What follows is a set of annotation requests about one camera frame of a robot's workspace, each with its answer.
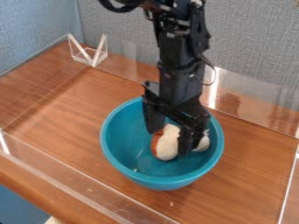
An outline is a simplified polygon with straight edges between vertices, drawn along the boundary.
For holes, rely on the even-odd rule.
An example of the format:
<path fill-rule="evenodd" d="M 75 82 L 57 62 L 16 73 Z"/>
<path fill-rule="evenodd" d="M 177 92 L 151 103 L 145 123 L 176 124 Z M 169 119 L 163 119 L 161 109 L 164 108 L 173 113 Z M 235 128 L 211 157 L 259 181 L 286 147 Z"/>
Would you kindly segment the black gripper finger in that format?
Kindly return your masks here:
<path fill-rule="evenodd" d="M 164 115 L 157 110 L 157 107 L 147 101 L 143 101 L 143 112 L 147 131 L 153 134 L 164 126 Z"/>
<path fill-rule="evenodd" d="M 185 156 L 199 146 L 200 140 L 208 132 L 209 117 L 188 117 L 179 121 L 180 132 L 177 137 L 177 152 Z"/>

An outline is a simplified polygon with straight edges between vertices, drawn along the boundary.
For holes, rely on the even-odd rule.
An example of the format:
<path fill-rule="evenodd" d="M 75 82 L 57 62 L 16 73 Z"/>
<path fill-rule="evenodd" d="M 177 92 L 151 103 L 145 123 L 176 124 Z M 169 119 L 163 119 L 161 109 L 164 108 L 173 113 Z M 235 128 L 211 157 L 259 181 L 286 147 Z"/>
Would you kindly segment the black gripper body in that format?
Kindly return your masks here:
<path fill-rule="evenodd" d="M 157 65 L 159 81 L 143 83 L 143 102 L 149 102 L 165 118 L 179 123 L 188 117 L 200 118 L 208 116 L 200 103 L 204 80 L 204 64 L 171 69 Z"/>

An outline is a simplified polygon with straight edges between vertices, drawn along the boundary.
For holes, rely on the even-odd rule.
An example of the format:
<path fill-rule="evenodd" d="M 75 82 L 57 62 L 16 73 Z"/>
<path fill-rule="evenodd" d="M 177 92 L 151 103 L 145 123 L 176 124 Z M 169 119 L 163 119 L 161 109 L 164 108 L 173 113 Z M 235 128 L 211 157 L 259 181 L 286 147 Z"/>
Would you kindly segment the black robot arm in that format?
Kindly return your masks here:
<path fill-rule="evenodd" d="M 143 83 L 144 122 L 149 133 L 171 118 L 180 124 L 177 152 L 195 150 L 207 129 L 209 113 L 200 103 L 204 69 L 209 65 L 203 53 L 209 48 L 205 26 L 205 0 L 97 0 L 115 13 L 144 9 L 153 23 L 159 47 L 159 81 Z"/>

